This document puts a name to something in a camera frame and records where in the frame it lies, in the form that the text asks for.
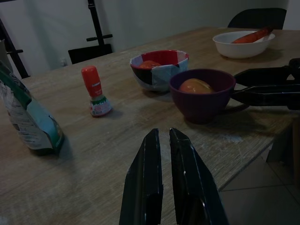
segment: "black chair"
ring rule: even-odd
[[[283,8],[253,8],[237,14],[229,23],[232,28],[260,29],[271,26],[282,30],[285,22],[286,10]]]

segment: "table surface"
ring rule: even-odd
[[[66,141],[60,157],[36,157],[19,140],[0,103],[0,220],[7,224],[118,224],[124,180],[144,136],[159,128],[164,198],[162,224],[175,224],[169,128],[189,136],[218,188],[255,159],[295,117],[283,107],[250,107],[218,116],[208,125],[186,122],[170,94],[142,91],[129,60],[144,52],[177,49],[189,68],[237,74],[248,68],[280,67],[299,57],[300,31],[274,31],[261,55],[222,57],[211,40],[228,28],[201,28],[143,46],[64,67],[23,80],[61,125]],[[95,65],[114,110],[89,114],[81,68]]]

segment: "white wall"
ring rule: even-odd
[[[202,26],[224,26],[248,8],[286,8],[287,0],[95,0],[103,34],[116,51]],[[87,0],[17,0],[0,3],[3,20],[30,75],[70,63],[68,50],[95,31]]]
[[[289,0],[285,16],[284,30],[300,30],[300,0]]]

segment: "tile floor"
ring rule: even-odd
[[[221,192],[230,225],[300,225],[300,190],[265,151]]]

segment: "package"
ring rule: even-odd
[[[64,134],[53,116],[0,61],[0,96],[21,140],[37,155],[58,154]]]

